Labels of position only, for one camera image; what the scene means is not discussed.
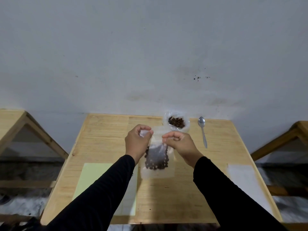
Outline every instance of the green paper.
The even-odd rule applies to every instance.
[[[73,196],[73,200],[92,185],[103,173],[113,164],[111,163],[85,163]],[[115,211],[115,216],[134,216],[136,214],[136,194],[137,194],[137,174],[138,167],[133,171],[126,193]]]

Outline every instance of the pile of coffee beans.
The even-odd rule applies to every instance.
[[[149,153],[149,147],[145,151],[145,167],[152,169],[152,170],[157,170],[157,169],[164,169],[168,167],[168,161],[169,157],[167,155],[168,151],[168,146],[164,146],[162,144],[159,147],[156,148],[151,148],[151,151]]]
[[[171,124],[171,125],[173,125],[175,127],[181,128],[181,129],[183,127],[185,127],[183,118],[173,118],[171,116],[171,117],[169,117],[168,122],[169,122],[169,124]]]

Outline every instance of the hand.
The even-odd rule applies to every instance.
[[[141,130],[149,131],[144,137],[139,135]],[[153,135],[151,127],[146,125],[136,125],[131,131],[128,132],[125,137],[125,155],[130,155],[135,160],[135,165],[138,164],[140,158],[144,155],[147,150],[149,141]]]
[[[198,159],[203,157],[202,153],[198,151],[192,138],[187,133],[171,131],[164,134],[162,138],[163,143],[176,149],[185,162],[193,168],[195,168]]]

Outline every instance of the person's left hand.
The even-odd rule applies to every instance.
[[[141,130],[147,130],[149,132],[144,137],[141,137],[139,135]],[[134,158],[136,165],[147,150],[153,133],[154,132],[151,130],[151,127],[139,124],[136,125],[131,131],[129,131],[125,137],[125,155],[130,155],[132,158]]]

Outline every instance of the person's right arm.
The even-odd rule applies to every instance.
[[[190,135],[169,132],[163,142],[173,147],[194,168],[193,181],[204,195],[223,229],[287,230],[270,213],[236,186],[210,159],[196,148]]]

